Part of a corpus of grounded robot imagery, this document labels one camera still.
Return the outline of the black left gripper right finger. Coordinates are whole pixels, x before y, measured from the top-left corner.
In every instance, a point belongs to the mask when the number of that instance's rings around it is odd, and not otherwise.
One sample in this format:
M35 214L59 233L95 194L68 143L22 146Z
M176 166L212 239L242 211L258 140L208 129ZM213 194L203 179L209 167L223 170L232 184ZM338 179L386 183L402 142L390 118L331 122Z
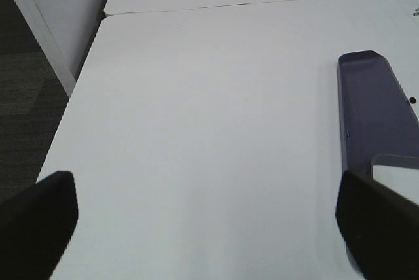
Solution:
M418 206L372 177L342 174L337 224L365 279L418 278Z

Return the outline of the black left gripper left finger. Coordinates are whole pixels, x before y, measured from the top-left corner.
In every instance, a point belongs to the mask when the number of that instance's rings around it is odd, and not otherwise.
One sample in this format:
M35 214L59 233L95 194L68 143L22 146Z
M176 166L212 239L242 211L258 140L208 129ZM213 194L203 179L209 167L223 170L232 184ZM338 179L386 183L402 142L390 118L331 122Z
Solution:
M50 279L78 217L69 171L57 171L1 203L1 279Z

